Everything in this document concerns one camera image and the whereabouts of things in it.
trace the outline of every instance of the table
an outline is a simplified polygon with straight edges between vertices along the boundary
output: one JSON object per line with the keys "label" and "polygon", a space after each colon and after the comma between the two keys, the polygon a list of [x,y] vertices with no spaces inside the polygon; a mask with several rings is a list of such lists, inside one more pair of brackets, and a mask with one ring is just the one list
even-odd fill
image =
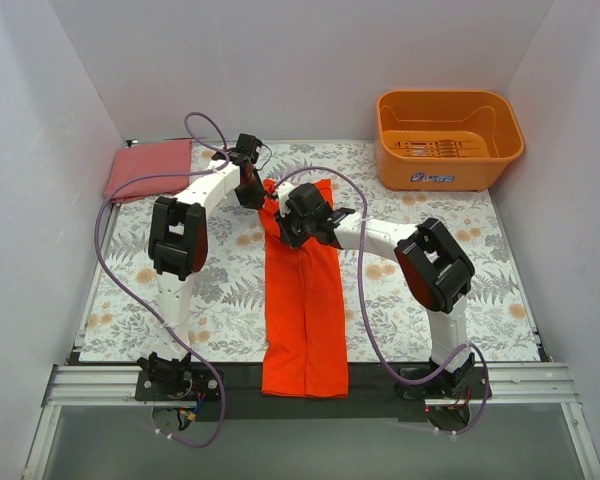
{"label": "table", "polygon": [[[492,200],[484,192],[391,192],[378,181],[372,143],[274,143],[263,178],[280,178],[300,166],[335,168],[354,180],[369,199],[373,218],[419,223],[441,219],[476,267],[467,307],[467,330],[489,361],[539,360],[533,322],[527,312],[515,265]],[[192,164],[210,156],[193,149]],[[315,181],[324,172],[302,173],[295,181]],[[357,208],[356,193],[333,179],[337,206]],[[155,197],[119,208],[107,262],[141,297],[157,305],[156,274],[147,255]],[[264,235],[257,213],[228,196],[208,219],[209,256],[196,274],[188,340],[210,361],[258,362],[267,345],[264,323]],[[349,361],[377,361],[360,314],[356,252],[339,253],[346,308]],[[364,281],[373,330],[390,361],[425,361],[429,326],[393,262],[367,254]],[[82,362],[127,362],[150,352],[159,325],[98,269],[87,316]]]}

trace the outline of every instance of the gray wall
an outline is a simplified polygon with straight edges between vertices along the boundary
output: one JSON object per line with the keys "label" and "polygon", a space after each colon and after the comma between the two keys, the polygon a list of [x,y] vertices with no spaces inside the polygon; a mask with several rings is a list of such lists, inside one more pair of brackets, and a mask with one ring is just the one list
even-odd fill
{"label": "gray wall", "polygon": [[[502,92],[552,0],[51,0],[124,138],[372,138],[395,88]],[[206,126],[204,134],[211,133]]]}
{"label": "gray wall", "polygon": [[0,479],[20,478],[121,139],[45,0],[0,1]]}
{"label": "gray wall", "polygon": [[541,336],[600,455],[600,1],[555,2],[507,95],[527,153],[495,189]]}

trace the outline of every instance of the orange plastic bin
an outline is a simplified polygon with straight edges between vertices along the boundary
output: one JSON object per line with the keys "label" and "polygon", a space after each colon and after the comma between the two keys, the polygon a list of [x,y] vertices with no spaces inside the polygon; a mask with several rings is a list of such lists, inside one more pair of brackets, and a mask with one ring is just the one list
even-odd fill
{"label": "orange plastic bin", "polygon": [[377,115],[378,176],[391,190],[484,190],[524,150],[509,102],[492,92],[395,90]]}

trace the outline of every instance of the pink cloth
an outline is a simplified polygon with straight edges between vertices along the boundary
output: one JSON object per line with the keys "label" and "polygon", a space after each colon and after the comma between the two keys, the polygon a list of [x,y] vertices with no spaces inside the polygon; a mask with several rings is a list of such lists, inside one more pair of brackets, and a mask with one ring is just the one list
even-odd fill
{"label": "pink cloth", "polygon": [[[105,197],[132,178],[156,173],[177,173],[191,170],[193,140],[136,145],[116,152]],[[113,198],[126,203],[159,193],[178,193],[189,186],[189,177],[151,178],[132,183]]]}

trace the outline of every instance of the robotic arm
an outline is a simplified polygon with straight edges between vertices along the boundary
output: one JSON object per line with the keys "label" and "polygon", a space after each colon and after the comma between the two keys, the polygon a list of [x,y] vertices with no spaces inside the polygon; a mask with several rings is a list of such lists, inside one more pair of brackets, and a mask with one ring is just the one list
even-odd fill
{"label": "robotic arm", "polygon": [[[262,142],[241,134],[231,149],[231,163],[216,173],[193,182],[174,198],[156,200],[149,237],[149,256],[158,273],[158,309],[180,338],[187,338],[187,319],[195,272],[206,260],[207,215],[220,200],[235,191],[245,208],[260,209],[267,193],[254,165]],[[214,156],[210,168],[224,165]],[[339,249],[360,247],[362,218],[352,209],[333,210],[315,185],[297,187],[285,182],[277,190],[280,210],[276,221],[281,240],[297,248],[309,238]],[[183,225],[182,232],[175,227]],[[421,225],[402,225],[367,220],[365,252],[396,261],[418,302],[426,309],[432,337],[430,364],[435,369],[457,347],[467,342],[466,295],[474,267],[444,225],[428,219]],[[153,351],[165,359],[181,359],[184,349],[170,338],[158,338]],[[473,367],[467,348],[458,355],[443,376],[446,389],[460,385]]]}

